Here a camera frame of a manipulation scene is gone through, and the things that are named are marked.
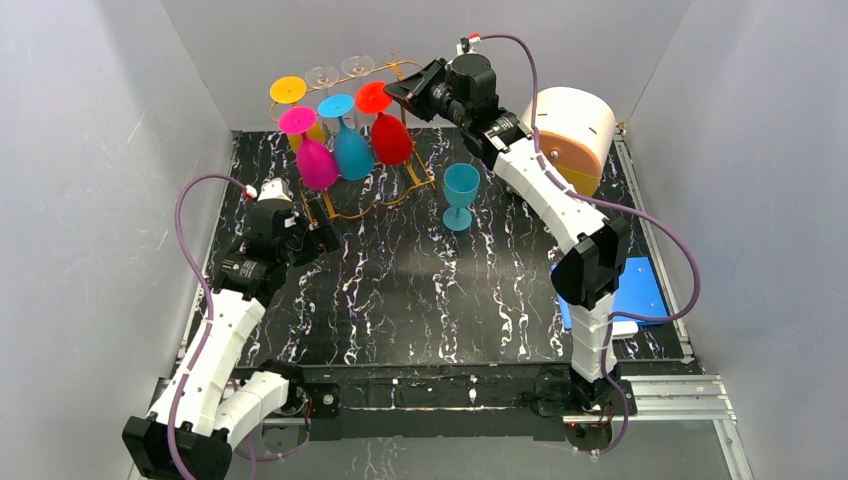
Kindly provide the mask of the red wine glass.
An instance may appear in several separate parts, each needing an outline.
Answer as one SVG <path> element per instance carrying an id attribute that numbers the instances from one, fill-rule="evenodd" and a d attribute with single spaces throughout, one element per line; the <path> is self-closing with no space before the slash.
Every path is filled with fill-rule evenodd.
<path id="1" fill-rule="evenodd" d="M 363 114 L 375 115 L 371 140 L 377 160 L 393 166 L 406 162 L 413 153 L 413 142 L 406 126 L 388 113 L 392 98 L 384 91 L 385 82 L 368 82 L 356 92 L 355 107 Z"/>

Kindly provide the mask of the light blue wine glass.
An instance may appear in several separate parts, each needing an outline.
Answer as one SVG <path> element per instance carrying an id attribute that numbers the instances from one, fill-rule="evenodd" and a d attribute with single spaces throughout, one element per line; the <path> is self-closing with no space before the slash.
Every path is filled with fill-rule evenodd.
<path id="1" fill-rule="evenodd" d="M 469 163 L 455 163 L 443 175 L 443 189 L 449 207 L 443 213 L 444 225 L 455 232 L 466 230 L 472 222 L 469 206 L 476 199 L 479 171 Z"/>

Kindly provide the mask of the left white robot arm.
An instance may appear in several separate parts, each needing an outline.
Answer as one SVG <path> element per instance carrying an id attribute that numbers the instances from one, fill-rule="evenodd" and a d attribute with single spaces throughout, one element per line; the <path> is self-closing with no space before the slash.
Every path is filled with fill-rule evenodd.
<path id="1" fill-rule="evenodd" d="M 149 479 L 222 479 L 235 447 L 284 407 L 300 374 L 264 362 L 238 391 L 224 394 L 247 337 L 262 320 L 289 268 L 339 246 L 328 223 L 312 226 L 285 193 L 263 193 L 247 214 L 211 282 L 213 313 L 180 369 L 142 417 L 128 419 L 122 439 Z"/>

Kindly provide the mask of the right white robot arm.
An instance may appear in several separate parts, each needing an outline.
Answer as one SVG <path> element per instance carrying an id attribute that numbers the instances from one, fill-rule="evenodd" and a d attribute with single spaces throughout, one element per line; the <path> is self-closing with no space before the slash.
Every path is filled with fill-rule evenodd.
<path id="1" fill-rule="evenodd" d="M 439 116 L 459 128 L 467 150 L 549 228 L 564 254 L 550 279 L 569 306 L 573 391 L 587 405 L 605 399 L 618 380 L 611 313 L 627 258 L 627 222 L 609 219 L 590 205 L 547 160 L 535 113 L 523 121 L 500 106 L 496 74 L 486 56 L 437 58 L 383 91 L 420 120 Z"/>

